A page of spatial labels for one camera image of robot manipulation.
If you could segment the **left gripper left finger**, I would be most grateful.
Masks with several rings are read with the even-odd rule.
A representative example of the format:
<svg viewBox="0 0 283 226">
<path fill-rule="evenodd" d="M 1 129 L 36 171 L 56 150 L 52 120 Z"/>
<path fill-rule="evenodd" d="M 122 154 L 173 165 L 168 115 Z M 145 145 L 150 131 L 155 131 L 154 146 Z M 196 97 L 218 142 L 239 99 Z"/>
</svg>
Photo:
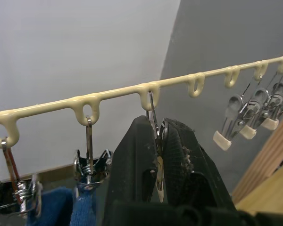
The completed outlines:
<svg viewBox="0 0 283 226">
<path fill-rule="evenodd" d="M 117 146 L 111 165 L 104 211 L 114 201 L 149 202 L 157 178 L 154 131 L 145 115 L 135 118 Z"/>
</svg>

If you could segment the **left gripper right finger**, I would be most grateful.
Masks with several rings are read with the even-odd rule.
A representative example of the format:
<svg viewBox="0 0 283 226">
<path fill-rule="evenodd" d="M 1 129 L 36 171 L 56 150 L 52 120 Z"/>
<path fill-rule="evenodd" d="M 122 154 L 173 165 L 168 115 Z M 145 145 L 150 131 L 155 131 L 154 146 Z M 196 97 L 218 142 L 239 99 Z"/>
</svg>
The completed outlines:
<svg viewBox="0 0 283 226">
<path fill-rule="evenodd" d="M 232 199 L 221 175 L 194 131 L 182 122 L 165 118 L 162 159 L 168 203 L 233 210 Z"/>
</svg>

